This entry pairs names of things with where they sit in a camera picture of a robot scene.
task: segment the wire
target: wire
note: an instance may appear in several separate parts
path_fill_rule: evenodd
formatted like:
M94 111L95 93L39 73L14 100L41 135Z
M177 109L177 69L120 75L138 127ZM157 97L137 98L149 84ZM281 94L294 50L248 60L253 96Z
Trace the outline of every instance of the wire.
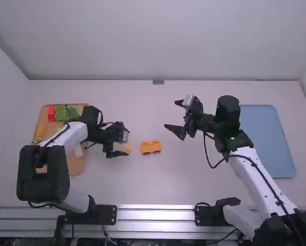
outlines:
M208 137L208 138L214 140L214 137L212 137L211 135L207 134L206 132L203 132L203 134L204 134L204 136L206 136L206 137Z
M88 146L88 142L87 142L87 145L85 146L85 150L91 148L91 147L94 146L94 145L96 145L95 142L93 142L92 144L90 144L90 145Z
M135 240L133 240L131 243L129 243L128 246L131 246L134 242L135 242Z
M71 238L71 243L72 243L73 238L74 238L74 223L72 223L72 238Z
M216 166L213 167L210 163L209 156L208 156L208 151L207 151L207 148L206 148L206 139L205 139L205 133L204 132L203 132L203 138L204 138L204 150L205 150L206 160L208 161L208 164L209 164L210 168L214 169L214 168L216 168Z
M210 205L207 202L199 202L195 205L195 207L197 207L198 205L206 205L206 206L210 207Z
M218 165L220 165L220 164L225 160L225 158L222 159L222 160L220 160L215 166L211 165L210 160L209 160L209 156L208 156L208 150L207 150L207 148L206 148L205 134L204 134L204 150L205 150L206 160L208 161L208 164L209 164L210 168L212 168L212 169L217 168Z
M212 245L212 244L215 244L215 243L219 243L219 242L225 240L227 237L229 237L230 235L232 235L232 234L233 234L234 232L236 232L236 231L238 231L237 228L234 229L234 230L232 230L230 233L228 233L228 234L227 234L226 236L224 236L223 238L221 238L221 239L219 239L219 240L217 240L217 241L214 241L214 242L209 242L209 243L207 243L206 245Z
M48 207L50 206L50 203L47 203L47 204L44 204L44 205L38 205L38 206L35 206L32 204L32 202L28 201L28 205L33 208L33 209L40 209L40 208L44 208L44 207Z

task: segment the blue mat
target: blue mat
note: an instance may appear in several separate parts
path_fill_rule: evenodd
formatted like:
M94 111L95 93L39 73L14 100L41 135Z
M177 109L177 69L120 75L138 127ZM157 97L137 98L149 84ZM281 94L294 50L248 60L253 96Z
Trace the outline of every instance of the blue mat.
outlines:
M240 128L252 140L273 178L294 178L295 166L276 109L271 105L241 105Z

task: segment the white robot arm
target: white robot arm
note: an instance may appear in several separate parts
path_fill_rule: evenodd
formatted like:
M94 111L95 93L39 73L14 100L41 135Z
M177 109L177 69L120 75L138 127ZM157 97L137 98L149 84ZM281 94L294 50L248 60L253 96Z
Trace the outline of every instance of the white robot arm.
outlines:
M185 125L164 126L181 140L187 134L195 137L197 130L204 137L209 136L207 133L214 134L209 137L215 141L217 151L242 179L257 207L254 213L240 205L238 198L226 198L212 207L195 207L195 214L204 210L207 220L235 226L254 245L306 246L306 212L299 211L282 193L261 163L252 141L239 128L238 99L228 95L220 97L215 116L203 113L203 105L194 95L175 104L186 109Z
M103 115L98 122L99 114L101 111L94 106L85 106L79 118L67 122L54 136L21 149L16 189L20 200L34 208L37 207L32 203L45 203L68 212L94 213L94 199L70 184L67 154L83 141L90 141L103 145L106 158L128 155L113 151L114 142L128 141L129 131L123 122L103 123ZM47 165L47 172L37 173L36 169L43 165Z

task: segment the red toy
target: red toy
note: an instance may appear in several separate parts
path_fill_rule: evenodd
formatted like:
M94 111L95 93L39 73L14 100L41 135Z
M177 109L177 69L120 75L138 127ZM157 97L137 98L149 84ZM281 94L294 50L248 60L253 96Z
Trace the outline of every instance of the red toy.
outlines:
M54 105L50 105L50 107L49 107L49 111L48 111L48 121L49 121L49 122L54 122L54 121L56 121L56 119L55 119L55 109L54 109Z

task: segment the white table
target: white table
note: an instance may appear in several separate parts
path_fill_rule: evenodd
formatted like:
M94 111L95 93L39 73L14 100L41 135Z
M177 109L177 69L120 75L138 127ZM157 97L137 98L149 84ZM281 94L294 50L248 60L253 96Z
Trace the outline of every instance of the white table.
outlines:
M226 94L236 96L242 104L273 105L297 170L294 179L276 182L295 204L306 209L306 99L297 81L166 81L162 86L151 81L107 80L29 82L0 159L0 208L27 206L15 192L18 154L31 140L41 106L75 102L98 107L104 120L121 120L131 131L130 156L106 159L102 147L94 146L87 153L85 171L71 178L72 185L97 203L192 206L235 196L253 206L241 180L226 163L215 170L209 168L201 133L180 141L164 128L163 124L183 124L185 111L174 100L187 94L197 95L204 111L212 114L217 99ZM140 142L153 139L161 140L163 151L142 156ZM208 151L212 163L221 159L212 141L208 141Z

